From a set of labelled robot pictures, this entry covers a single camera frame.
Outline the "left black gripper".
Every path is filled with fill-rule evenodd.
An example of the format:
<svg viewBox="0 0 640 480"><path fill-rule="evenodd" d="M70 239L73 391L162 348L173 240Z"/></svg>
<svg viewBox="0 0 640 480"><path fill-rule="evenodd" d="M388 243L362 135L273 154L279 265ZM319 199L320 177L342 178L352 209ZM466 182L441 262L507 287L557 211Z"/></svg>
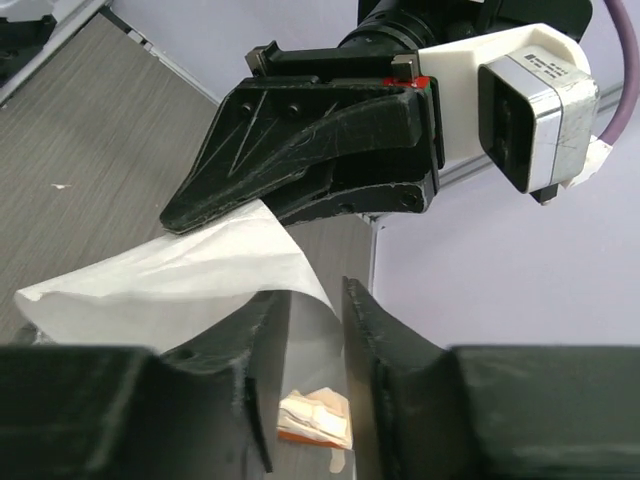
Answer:
<svg viewBox="0 0 640 480"><path fill-rule="evenodd" d="M254 200L284 225L426 211L443 163L439 98L429 77L393 78L404 53L253 51L253 76L218 108L164 229L185 234Z"/></svg>

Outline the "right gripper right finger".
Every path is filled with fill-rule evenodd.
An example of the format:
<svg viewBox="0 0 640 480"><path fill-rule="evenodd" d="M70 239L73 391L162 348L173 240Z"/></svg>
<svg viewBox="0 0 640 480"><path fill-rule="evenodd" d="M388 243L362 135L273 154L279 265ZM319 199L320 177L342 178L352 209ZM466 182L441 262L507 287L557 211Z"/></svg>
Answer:
<svg viewBox="0 0 640 480"><path fill-rule="evenodd" d="M443 349L343 282L361 479L635 479L635 346Z"/></svg>

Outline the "white paper coffee filter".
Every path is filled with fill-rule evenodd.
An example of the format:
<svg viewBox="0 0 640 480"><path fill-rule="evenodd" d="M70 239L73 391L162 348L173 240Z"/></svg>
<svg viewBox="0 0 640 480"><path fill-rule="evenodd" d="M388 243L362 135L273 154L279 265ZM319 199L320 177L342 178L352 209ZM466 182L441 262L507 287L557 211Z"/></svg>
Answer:
<svg viewBox="0 0 640 480"><path fill-rule="evenodd" d="M23 316L57 344L137 345L163 353L260 291L293 294L283 393L342 390L340 321L301 248L254 201L184 236L19 290Z"/></svg>

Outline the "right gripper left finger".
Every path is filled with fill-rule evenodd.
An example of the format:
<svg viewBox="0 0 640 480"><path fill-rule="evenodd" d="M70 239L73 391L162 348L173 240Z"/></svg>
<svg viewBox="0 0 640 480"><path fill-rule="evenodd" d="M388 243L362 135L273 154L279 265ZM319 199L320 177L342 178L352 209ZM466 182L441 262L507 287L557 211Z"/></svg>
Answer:
<svg viewBox="0 0 640 480"><path fill-rule="evenodd" d="M273 469L286 291L162 355L139 347L1 350L5 479L261 479Z"/></svg>

